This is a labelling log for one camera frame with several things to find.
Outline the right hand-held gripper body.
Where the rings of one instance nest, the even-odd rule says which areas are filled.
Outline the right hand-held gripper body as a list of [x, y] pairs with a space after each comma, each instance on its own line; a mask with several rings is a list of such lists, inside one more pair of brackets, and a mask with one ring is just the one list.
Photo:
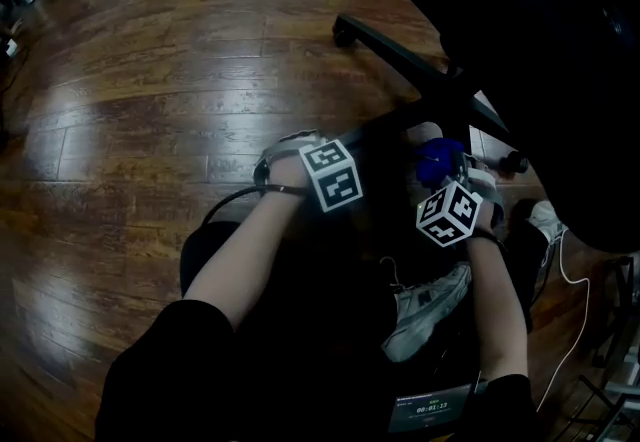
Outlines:
[[504, 214], [504, 203], [494, 177], [474, 167], [476, 160], [454, 152], [452, 170], [445, 173], [440, 188], [417, 205], [416, 229], [440, 247], [458, 243], [473, 235], [480, 207], [494, 205], [492, 224]]

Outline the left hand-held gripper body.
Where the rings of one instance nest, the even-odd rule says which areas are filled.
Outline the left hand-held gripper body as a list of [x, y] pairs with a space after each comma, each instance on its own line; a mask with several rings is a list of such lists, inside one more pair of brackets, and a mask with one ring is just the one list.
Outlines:
[[318, 130], [303, 130], [279, 139], [260, 155], [253, 180], [270, 184], [270, 165], [298, 155], [324, 213], [334, 211], [363, 196], [356, 163], [339, 139], [328, 140]]

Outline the blue cloth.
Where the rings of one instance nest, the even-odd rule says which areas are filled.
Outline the blue cloth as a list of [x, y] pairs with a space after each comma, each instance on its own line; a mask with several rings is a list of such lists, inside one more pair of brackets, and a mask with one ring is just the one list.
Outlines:
[[464, 145], [451, 138], [432, 138], [422, 143], [415, 149], [417, 180], [425, 188], [436, 188], [446, 177], [456, 176], [464, 151]]

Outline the black office chair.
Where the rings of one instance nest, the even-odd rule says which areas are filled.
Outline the black office chair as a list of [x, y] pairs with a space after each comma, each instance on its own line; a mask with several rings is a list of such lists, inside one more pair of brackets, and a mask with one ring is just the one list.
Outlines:
[[583, 243], [640, 251], [640, 0], [411, 1], [453, 71], [338, 16], [337, 45], [364, 44], [420, 93], [344, 143], [380, 142], [426, 121], [452, 137], [475, 127], [529, 160]]

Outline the person's right forearm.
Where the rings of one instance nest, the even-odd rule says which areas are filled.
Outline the person's right forearm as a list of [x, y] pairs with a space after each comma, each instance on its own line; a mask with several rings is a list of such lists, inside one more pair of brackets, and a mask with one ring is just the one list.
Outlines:
[[488, 381], [528, 374], [527, 329], [522, 307], [495, 242], [467, 240], [481, 371]]

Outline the person's left forearm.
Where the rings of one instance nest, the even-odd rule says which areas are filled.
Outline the person's left forearm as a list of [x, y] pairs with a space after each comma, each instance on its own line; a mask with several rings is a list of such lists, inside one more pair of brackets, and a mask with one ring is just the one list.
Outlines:
[[286, 229], [302, 198], [266, 194], [206, 262], [184, 298], [217, 308], [236, 329], [260, 299]]

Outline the person's right hand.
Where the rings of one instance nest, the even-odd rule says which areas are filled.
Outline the person's right hand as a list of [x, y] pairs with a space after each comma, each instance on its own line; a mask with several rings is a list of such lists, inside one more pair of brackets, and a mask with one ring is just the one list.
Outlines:
[[479, 207], [475, 227], [472, 233], [474, 238], [495, 239], [493, 231], [493, 217], [495, 204], [490, 201], [483, 201]]

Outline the person's left hand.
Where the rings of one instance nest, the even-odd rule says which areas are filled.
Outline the person's left hand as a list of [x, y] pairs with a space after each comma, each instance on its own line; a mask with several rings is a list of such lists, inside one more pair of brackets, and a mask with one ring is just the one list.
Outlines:
[[269, 182], [271, 184], [291, 187], [309, 187], [309, 177], [299, 155], [290, 155], [274, 160], [269, 165]]

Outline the person's black trousers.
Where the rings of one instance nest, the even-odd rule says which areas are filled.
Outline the person's black trousers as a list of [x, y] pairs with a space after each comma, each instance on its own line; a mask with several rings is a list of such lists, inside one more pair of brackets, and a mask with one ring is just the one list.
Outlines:
[[[308, 190], [308, 188], [291, 188], [271, 183], [265, 186], [255, 185], [255, 187], [262, 191], [264, 196], [270, 192], [299, 196], [302, 198], [302, 203], [304, 202]], [[192, 233], [185, 242], [183, 251], [185, 253], [193, 253], [195, 257], [192, 260], [182, 259], [180, 262], [180, 287], [183, 298], [189, 286], [204, 267], [206, 262], [229, 239], [228, 238], [223, 241], [219, 246], [215, 246], [212, 243], [197, 246], [195, 244], [196, 240], [209, 235], [212, 228], [212, 224], [204, 222], [202, 226]], [[495, 242], [500, 249], [500, 245], [496, 237], [495, 239], [488, 240]], [[325, 281], [351, 277], [356, 268], [355, 264], [350, 262], [349, 256], [347, 254], [342, 254], [339, 251], [325, 251], [321, 256], [316, 256], [307, 250], [302, 250], [300, 252], [285, 250], [281, 247], [280, 243], [272, 270], [283, 266], [288, 266], [292, 271], [302, 276], [309, 276], [314, 280], [323, 279]]]

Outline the person's white sneaker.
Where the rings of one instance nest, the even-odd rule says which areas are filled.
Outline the person's white sneaker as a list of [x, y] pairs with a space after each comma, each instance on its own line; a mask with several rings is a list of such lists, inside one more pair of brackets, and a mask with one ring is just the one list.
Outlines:
[[396, 263], [394, 280], [390, 286], [396, 302], [396, 327], [382, 343], [382, 350], [393, 363], [412, 358], [431, 338], [436, 325], [447, 318], [466, 296], [471, 283], [467, 262], [457, 263], [453, 269], [433, 282], [405, 286], [398, 280]]
[[558, 241], [566, 231], [566, 226], [558, 218], [555, 209], [548, 200], [537, 202], [527, 221], [543, 234], [550, 245]]

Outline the black smartphone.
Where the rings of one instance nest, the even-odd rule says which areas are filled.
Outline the black smartphone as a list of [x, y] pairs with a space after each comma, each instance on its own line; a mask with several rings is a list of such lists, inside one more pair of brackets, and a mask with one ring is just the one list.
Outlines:
[[476, 386], [467, 384], [424, 394], [402, 396], [395, 400], [389, 433], [431, 429], [456, 422], [463, 414]]

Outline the black metal rack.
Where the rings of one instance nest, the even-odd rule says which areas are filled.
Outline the black metal rack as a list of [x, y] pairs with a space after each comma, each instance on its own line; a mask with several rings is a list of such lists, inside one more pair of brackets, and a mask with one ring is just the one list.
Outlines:
[[604, 411], [574, 420], [590, 432], [584, 442], [640, 442], [640, 261], [636, 256], [610, 260], [603, 268], [602, 313], [593, 339], [592, 366], [599, 382], [582, 375], [579, 383]]

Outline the person's black shirt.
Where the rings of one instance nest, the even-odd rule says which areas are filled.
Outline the person's black shirt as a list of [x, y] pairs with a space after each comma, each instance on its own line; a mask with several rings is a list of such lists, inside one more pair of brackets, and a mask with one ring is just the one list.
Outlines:
[[427, 352], [390, 362], [389, 303], [264, 299], [239, 329], [215, 307], [177, 301], [112, 364], [96, 442], [538, 442], [528, 379], [507, 376], [471, 397], [451, 424], [389, 433], [395, 400], [472, 384], [477, 347], [455, 344], [441, 375]]

